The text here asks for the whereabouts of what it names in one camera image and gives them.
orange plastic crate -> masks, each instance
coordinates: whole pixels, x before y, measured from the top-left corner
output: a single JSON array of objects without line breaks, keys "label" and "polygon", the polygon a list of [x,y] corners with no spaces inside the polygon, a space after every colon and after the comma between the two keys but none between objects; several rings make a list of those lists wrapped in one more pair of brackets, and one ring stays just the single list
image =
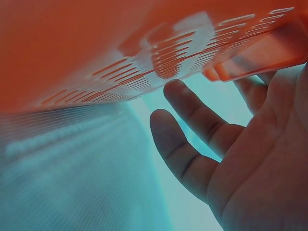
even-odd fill
[{"label": "orange plastic crate", "polygon": [[131,100],[308,60],[306,0],[0,3],[0,111]]}]

orange plastic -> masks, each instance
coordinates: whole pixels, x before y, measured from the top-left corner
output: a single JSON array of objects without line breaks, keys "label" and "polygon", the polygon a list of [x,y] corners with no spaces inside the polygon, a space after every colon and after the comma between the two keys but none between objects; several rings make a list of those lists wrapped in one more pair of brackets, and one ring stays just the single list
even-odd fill
[{"label": "orange plastic", "polygon": [[306,0],[0,3],[0,111],[131,100],[308,60]]}]

palm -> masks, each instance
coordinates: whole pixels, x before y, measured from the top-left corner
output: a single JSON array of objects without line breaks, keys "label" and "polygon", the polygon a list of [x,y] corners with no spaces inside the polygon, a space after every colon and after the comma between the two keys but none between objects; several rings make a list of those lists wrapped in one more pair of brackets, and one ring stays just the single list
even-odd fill
[{"label": "palm", "polygon": [[223,160],[218,164],[199,155],[165,111],[151,118],[156,146],[175,176],[210,205],[225,230],[307,230],[305,72],[262,78],[268,87],[238,81],[254,113],[246,128],[223,121],[179,82],[166,86],[172,106]]}]

